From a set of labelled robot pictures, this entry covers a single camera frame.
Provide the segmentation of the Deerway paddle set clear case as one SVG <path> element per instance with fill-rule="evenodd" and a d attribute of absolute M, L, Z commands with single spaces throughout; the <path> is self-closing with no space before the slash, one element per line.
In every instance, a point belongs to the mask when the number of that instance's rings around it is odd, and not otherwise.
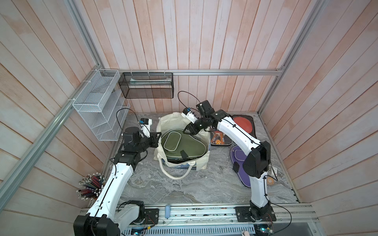
<path fill-rule="evenodd" d="M 211 131 L 210 144 L 212 146 L 230 146 L 232 144 L 232 140 L 223 132 L 216 130 L 216 131 Z"/>

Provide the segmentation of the cream canvas tote bag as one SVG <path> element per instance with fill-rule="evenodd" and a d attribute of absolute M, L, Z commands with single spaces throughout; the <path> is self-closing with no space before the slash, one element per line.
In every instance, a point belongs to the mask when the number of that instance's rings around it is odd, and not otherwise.
<path fill-rule="evenodd" d="M 185 178 L 190 171 L 200 171 L 207 168 L 210 157 L 211 135 L 200 131 L 196 135 L 186 134 L 184 128 L 191 122 L 180 113 L 172 113 L 159 118 L 156 132 L 162 134 L 154 159 L 159 162 L 163 174 L 173 180 Z M 180 176 L 170 175 L 164 168 L 186 170 Z"/>

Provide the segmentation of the green paddle cover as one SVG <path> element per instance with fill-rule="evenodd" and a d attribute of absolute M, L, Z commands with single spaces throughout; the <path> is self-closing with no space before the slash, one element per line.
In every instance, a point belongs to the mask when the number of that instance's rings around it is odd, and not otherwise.
<path fill-rule="evenodd" d="M 161 145 L 168 162 L 179 164 L 204 156 L 208 147 L 182 129 L 173 129 L 161 137 Z"/>

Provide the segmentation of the red paddle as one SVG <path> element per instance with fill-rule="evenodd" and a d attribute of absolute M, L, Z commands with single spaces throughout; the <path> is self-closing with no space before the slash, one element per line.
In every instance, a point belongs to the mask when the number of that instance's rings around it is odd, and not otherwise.
<path fill-rule="evenodd" d="M 256 138 L 256 128 L 252 116 L 247 115 L 232 115 L 233 121 L 239 125 L 243 130 Z"/>

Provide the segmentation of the purple paddle cover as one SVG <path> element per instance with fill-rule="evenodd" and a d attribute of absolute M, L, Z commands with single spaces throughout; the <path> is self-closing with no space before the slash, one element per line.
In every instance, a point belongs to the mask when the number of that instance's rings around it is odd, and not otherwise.
<path fill-rule="evenodd" d="M 250 177 L 243 169 L 243 163 L 246 160 L 247 156 L 244 154 L 244 152 L 238 145 L 235 145 L 231 148 L 230 158 L 233 164 L 232 166 L 233 171 L 238 175 L 241 183 L 245 187 L 250 188 L 251 187 Z"/>

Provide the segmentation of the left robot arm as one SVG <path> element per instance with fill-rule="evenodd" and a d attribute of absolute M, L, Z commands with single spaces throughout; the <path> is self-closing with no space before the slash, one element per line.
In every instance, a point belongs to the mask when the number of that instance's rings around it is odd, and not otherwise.
<path fill-rule="evenodd" d="M 118 202 L 142 159 L 141 153 L 151 147 L 157 148 L 160 137 L 160 132 L 150 132 L 145 126 L 125 129 L 104 188 L 88 212 L 74 221 L 76 236 L 120 236 L 130 224 L 146 223 L 148 218 L 142 201 L 129 200 L 122 210 L 118 210 Z"/>

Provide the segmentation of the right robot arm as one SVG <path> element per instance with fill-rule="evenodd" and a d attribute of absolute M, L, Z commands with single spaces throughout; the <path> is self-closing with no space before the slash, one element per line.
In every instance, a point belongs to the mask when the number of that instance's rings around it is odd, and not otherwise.
<path fill-rule="evenodd" d="M 190 121 L 184 129 L 184 133 L 197 135 L 201 130 L 215 128 L 231 138 L 246 156 L 242 165 L 235 165 L 234 169 L 242 169 L 249 176 L 251 198 L 249 206 L 235 208 L 237 220 L 239 222 L 257 222 L 265 220 L 266 215 L 274 219 L 271 202 L 267 196 L 266 179 L 271 164 L 270 144 L 251 136 L 225 111 L 215 111 L 207 100 L 197 104 L 196 107 L 201 115 L 199 119 L 190 108 L 185 108 L 182 112 L 182 116 Z"/>

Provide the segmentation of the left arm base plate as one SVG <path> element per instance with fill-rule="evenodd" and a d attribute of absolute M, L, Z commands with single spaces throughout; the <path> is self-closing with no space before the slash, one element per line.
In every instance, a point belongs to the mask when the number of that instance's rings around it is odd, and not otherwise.
<path fill-rule="evenodd" d="M 131 225 L 157 225 L 159 222 L 159 209 L 148 208 L 144 210 L 144 215 L 141 219 L 137 219 Z"/>

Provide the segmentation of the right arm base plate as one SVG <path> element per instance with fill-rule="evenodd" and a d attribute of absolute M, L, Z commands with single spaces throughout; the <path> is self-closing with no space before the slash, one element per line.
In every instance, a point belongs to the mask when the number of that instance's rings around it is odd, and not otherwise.
<path fill-rule="evenodd" d="M 267 211 L 261 215 L 249 206 L 237 206 L 234 208 L 238 222 L 275 222 L 277 221 L 273 208 L 270 206 Z"/>

